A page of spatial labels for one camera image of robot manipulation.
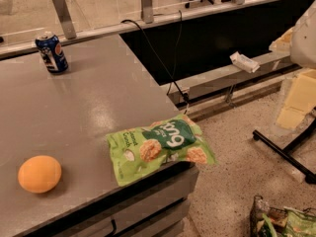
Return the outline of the green rice chip bag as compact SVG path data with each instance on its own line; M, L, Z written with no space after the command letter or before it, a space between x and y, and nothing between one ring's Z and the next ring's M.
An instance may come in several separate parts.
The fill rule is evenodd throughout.
M200 127L184 114L110 133L106 139L121 187L150 175L168 162L216 163Z

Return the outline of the green snack bag in basket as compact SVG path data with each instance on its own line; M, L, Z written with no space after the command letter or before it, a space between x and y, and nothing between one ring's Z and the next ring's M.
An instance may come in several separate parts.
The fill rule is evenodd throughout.
M257 223L258 237L316 237L316 216L286 207L271 209Z

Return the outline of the grey cabinet drawer front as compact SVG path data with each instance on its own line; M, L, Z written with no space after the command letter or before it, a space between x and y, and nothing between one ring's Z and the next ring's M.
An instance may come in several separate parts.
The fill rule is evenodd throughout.
M26 237L176 237L197 179L195 165L172 164Z

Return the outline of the small white box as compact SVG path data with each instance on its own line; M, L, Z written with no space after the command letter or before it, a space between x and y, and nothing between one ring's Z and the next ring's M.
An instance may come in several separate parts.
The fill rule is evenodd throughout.
M260 68L260 64L257 61L240 54L238 51L231 54L230 59L235 66L248 73L254 73Z

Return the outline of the blue pepsi can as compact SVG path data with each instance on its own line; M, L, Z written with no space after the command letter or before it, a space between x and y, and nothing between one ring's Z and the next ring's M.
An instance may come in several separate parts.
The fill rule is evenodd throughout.
M45 32L35 39L35 44L50 73L58 74L68 69L68 62L57 35Z

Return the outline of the orange fruit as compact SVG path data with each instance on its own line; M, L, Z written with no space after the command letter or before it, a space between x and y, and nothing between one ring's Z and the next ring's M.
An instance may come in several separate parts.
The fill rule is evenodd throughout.
M42 194L52 190L60 181L61 165L53 157L40 155L28 159L19 169L20 186L31 193Z

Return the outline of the black wheeled stand base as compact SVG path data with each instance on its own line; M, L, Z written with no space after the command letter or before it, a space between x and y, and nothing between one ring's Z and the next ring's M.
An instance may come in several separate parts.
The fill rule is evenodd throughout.
M258 141L262 141L268 147L271 148L273 152L281 156L285 161L287 161L290 165L292 165L295 169L301 172L305 176L305 182L307 184L316 185L316 174L309 170L307 167L302 165L299 161L297 161L292 153L301 146L307 139L309 139L316 130L316 119L311 122L311 124L301 132L294 140L292 140L288 145L284 148L278 147L271 140L266 138L263 134L258 132L257 130L253 131L253 138Z

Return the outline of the white plastic-wrapped bundle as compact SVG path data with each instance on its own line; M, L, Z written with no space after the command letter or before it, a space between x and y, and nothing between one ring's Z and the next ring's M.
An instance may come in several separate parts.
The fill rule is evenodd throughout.
M316 0L294 27L271 43L269 50L287 52L293 63L305 68L316 68Z

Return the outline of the metal railing post middle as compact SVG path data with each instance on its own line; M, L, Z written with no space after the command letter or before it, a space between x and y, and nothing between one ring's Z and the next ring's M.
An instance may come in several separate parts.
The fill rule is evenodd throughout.
M152 0L141 0L141 19L145 24L151 24L154 21Z

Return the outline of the metal railing post left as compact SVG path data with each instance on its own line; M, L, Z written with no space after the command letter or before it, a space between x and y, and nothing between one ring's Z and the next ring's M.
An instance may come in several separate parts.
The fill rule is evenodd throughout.
M66 4L66 0L52 0L63 33L68 40L76 38L76 32Z

